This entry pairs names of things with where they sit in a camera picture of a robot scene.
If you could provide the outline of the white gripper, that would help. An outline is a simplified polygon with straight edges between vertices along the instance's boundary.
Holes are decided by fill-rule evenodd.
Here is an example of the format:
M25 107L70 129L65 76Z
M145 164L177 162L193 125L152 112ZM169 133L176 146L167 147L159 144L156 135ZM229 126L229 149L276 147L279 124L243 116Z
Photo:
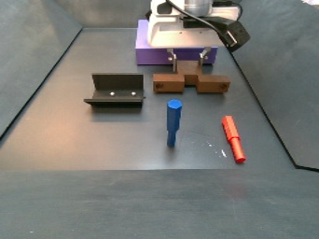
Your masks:
M240 6L227 0L151 0L147 42L152 48L167 49L173 72L175 48L203 47L197 59L203 66L211 47L240 47L240 13Z

